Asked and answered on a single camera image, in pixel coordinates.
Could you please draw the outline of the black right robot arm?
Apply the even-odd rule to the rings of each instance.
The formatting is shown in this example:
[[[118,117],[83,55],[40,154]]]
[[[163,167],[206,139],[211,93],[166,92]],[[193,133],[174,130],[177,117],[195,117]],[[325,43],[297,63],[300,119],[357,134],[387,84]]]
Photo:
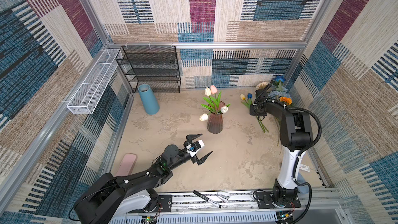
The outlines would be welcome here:
[[[284,147],[284,156],[280,174],[273,186],[271,201],[276,208],[285,207],[297,198],[299,187],[311,188],[309,183],[298,181],[299,166],[307,150],[320,140],[321,122],[307,109],[290,107],[271,99],[266,89],[255,91],[255,100],[249,107],[249,113],[256,117],[272,115],[279,120],[279,139]]]

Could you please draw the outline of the teal cylindrical vase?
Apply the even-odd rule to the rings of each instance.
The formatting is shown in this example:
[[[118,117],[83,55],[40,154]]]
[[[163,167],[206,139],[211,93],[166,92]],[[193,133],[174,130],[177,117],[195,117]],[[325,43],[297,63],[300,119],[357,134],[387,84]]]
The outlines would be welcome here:
[[[160,110],[160,106],[151,87],[147,84],[142,84],[138,87],[138,92],[145,112],[148,115],[155,115]]]

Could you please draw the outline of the blue tulip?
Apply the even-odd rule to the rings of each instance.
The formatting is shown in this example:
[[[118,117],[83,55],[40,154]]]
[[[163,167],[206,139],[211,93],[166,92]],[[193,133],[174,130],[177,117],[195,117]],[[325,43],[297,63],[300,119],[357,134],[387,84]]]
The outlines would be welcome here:
[[[251,93],[247,94],[247,102],[249,105],[252,105],[252,94]]]

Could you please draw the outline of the dark red glass vase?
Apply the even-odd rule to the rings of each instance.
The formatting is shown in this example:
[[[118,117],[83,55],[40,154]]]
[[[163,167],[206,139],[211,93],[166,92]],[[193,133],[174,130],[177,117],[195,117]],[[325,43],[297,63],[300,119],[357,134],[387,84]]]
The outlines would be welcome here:
[[[218,134],[223,130],[223,113],[217,114],[209,111],[209,118],[207,120],[207,129],[212,134]]]

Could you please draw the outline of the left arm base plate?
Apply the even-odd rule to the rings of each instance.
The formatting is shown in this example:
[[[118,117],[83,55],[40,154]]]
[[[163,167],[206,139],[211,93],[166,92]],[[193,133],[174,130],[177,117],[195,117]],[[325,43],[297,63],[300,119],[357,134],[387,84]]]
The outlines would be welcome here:
[[[173,203],[172,195],[159,195],[157,198],[156,204],[149,203],[149,207],[145,207],[144,209],[138,209],[134,211],[130,211],[129,214],[156,214],[159,209],[162,213],[171,212]]]

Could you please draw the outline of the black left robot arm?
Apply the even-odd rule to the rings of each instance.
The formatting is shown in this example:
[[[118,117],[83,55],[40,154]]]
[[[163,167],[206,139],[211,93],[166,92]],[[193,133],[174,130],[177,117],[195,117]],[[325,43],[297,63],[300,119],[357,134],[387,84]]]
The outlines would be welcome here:
[[[205,146],[200,134],[186,136],[183,148],[168,145],[142,172],[113,176],[105,173],[74,203],[71,212],[82,224],[107,224],[119,214],[130,211],[153,211],[158,204],[155,188],[162,186],[173,176],[173,170],[192,161],[203,164],[208,155],[199,159],[197,153]]]

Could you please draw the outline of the mixed blue orange bouquet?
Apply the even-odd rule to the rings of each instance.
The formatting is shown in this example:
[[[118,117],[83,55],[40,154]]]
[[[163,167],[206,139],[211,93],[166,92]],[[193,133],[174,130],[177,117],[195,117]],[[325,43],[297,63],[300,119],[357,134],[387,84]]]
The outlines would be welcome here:
[[[255,103],[261,102],[263,100],[276,100],[288,106],[293,106],[293,101],[291,95],[287,92],[285,88],[285,78],[281,75],[276,76],[270,82],[261,82],[256,86],[256,98]]]

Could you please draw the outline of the yellow tulip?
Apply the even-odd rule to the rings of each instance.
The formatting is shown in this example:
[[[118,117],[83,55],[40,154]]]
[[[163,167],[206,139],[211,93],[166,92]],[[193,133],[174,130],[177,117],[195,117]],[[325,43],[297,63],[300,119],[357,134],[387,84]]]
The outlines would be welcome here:
[[[241,99],[241,103],[249,109],[250,105],[247,102],[247,95],[241,94],[240,99]],[[258,121],[258,124],[260,125],[263,133],[269,132],[269,130],[266,128],[266,126],[262,123],[262,119],[260,117],[257,117],[257,121]]]

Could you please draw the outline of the pink flat tray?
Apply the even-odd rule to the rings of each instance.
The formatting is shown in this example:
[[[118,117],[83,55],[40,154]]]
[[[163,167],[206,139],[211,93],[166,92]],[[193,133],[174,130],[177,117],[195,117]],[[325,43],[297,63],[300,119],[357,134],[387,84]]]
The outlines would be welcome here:
[[[133,153],[126,153],[119,165],[116,172],[116,176],[128,176],[132,174],[135,163],[137,161],[137,155]]]

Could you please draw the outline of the pink tulip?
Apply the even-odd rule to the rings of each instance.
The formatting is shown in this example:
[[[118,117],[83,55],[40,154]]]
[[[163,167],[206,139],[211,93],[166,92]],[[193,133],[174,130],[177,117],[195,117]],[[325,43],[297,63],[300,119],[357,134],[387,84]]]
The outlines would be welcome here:
[[[217,96],[218,89],[214,86],[210,86],[210,99],[213,101],[216,109],[217,109],[217,114],[221,113],[221,107],[220,107],[220,99],[219,96]]]

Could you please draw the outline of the black marker pen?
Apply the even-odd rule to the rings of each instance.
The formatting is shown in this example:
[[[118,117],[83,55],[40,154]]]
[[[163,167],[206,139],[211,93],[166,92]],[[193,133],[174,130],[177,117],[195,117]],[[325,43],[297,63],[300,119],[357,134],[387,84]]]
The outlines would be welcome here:
[[[202,200],[206,201],[207,203],[210,203],[210,204],[213,205],[214,207],[216,207],[216,208],[222,208],[222,206],[221,206],[220,203],[218,203],[218,202],[216,202],[216,201],[210,199],[209,197],[203,195],[202,193],[200,193],[200,192],[198,192],[198,191],[196,191],[196,190],[194,190],[193,193],[194,193],[196,196],[200,197]]]

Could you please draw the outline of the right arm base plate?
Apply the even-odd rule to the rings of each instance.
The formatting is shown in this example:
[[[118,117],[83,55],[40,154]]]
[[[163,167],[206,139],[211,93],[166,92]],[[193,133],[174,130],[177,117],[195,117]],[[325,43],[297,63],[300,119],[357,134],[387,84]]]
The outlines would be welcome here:
[[[255,193],[255,199],[258,201],[259,209],[283,209],[302,207],[298,197],[290,199],[285,198],[280,200],[279,203],[274,203],[271,191],[257,191]]]

